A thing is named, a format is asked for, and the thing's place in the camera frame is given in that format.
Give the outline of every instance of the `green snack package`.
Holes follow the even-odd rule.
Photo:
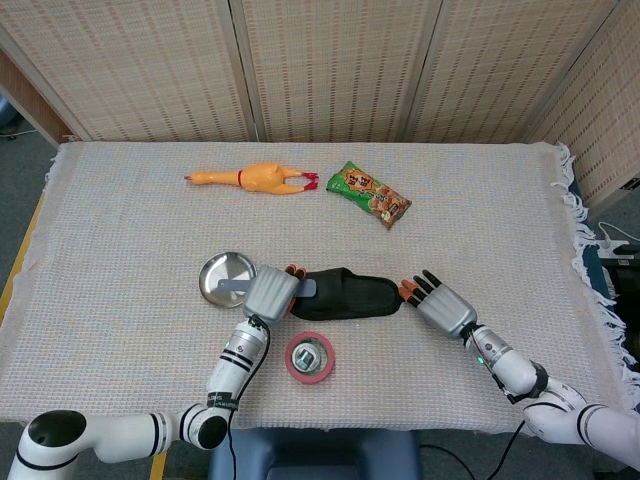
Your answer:
[[[363,172],[353,162],[347,162],[329,179],[327,190],[355,202],[365,212],[378,217],[387,228],[391,228],[411,206],[410,200]]]

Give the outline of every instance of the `rubber chicken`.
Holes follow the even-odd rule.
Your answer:
[[[284,181],[290,177],[306,177],[311,181],[304,187],[287,185]],[[318,188],[317,173],[299,172],[277,163],[257,163],[237,172],[193,172],[184,178],[193,185],[238,185],[249,192],[267,192],[275,195],[300,193]]]

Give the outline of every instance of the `metal bowl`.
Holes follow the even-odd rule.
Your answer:
[[[208,302],[219,307],[233,308],[242,305],[246,292],[219,290],[220,280],[251,280],[256,267],[251,260],[237,252],[219,253],[209,259],[200,271],[200,292]]]

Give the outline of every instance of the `floor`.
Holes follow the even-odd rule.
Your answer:
[[[22,121],[19,130],[31,130],[31,127]],[[0,138],[0,286],[4,285],[11,270],[54,155],[55,150],[37,133],[21,135],[15,140]],[[640,189],[598,220],[613,223],[632,235],[640,236]],[[617,232],[611,232],[611,237],[621,238]],[[21,430],[17,424],[0,424],[0,478],[6,478],[8,474]],[[493,471],[509,440],[509,435],[490,436],[446,430],[425,431],[421,436],[422,443],[454,451],[477,478],[486,478]],[[204,479],[208,458],[206,452],[176,443],[168,457],[165,478]],[[438,450],[423,449],[422,463],[425,479],[470,478],[452,457]],[[550,445],[537,438],[520,436],[497,478],[593,479],[591,471],[596,465],[604,469],[615,468],[615,464],[585,447]],[[150,468],[150,459],[105,465],[88,452],[79,457],[74,478],[146,479]]]

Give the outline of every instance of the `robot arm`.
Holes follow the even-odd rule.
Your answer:
[[[204,450],[217,447],[260,364],[259,353],[268,345],[268,325],[286,313],[298,283],[275,268],[260,269],[245,299],[248,319],[236,326],[207,382],[206,405],[195,404],[177,414],[126,417],[70,410],[44,413],[22,433],[9,480],[71,478],[78,454],[89,448],[103,462],[116,463],[165,452],[178,439]]]
[[[606,405],[588,404],[574,388],[549,378],[489,328],[477,324],[473,307],[433,274],[418,277],[425,291],[418,313],[450,338],[461,338],[511,403],[536,399],[524,408],[529,429],[550,443],[586,444],[640,470],[640,416]]]

